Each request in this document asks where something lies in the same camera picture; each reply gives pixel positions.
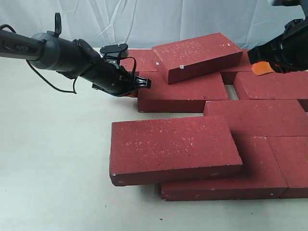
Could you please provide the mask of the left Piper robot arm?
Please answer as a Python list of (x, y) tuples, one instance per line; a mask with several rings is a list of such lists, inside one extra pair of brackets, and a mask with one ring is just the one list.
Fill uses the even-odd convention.
[(136, 73), (137, 64), (128, 71), (121, 60), (130, 58), (126, 43), (103, 46), (96, 51), (83, 39), (69, 41), (60, 37), (62, 19), (55, 13), (54, 30), (29, 38), (16, 33), (8, 24), (0, 26), (1, 57), (26, 60), (29, 67), (51, 70), (67, 79), (81, 77), (95, 90), (115, 97), (133, 96), (139, 89), (151, 87), (151, 80)]

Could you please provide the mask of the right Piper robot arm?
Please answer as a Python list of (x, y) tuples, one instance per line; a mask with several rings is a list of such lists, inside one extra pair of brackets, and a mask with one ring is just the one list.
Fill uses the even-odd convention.
[(252, 72), (286, 74), (308, 69), (308, 2), (306, 0), (271, 0), (272, 6), (300, 6), (304, 19), (294, 19), (284, 26), (284, 32), (269, 42), (247, 52)]

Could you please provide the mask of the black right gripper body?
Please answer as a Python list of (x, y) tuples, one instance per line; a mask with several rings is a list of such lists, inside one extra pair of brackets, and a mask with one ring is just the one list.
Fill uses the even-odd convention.
[(261, 61), (277, 73), (308, 69), (308, 20), (295, 19), (285, 25), (284, 32), (269, 42), (248, 51), (250, 64)]

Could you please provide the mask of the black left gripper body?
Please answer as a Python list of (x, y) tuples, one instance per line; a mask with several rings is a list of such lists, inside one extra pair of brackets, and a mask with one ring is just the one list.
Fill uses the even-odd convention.
[(121, 64), (104, 59), (103, 55), (96, 52), (85, 40), (78, 39), (77, 44), (83, 58), (89, 63), (89, 67), (80, 74), (80, 77), (92, 83), (94, 89), (122, 97), (128, 90), (151, 87), (150, 79), (136, 75), (135, 58), (127, 57), (134, 60), (134, 67), (129, 72)]

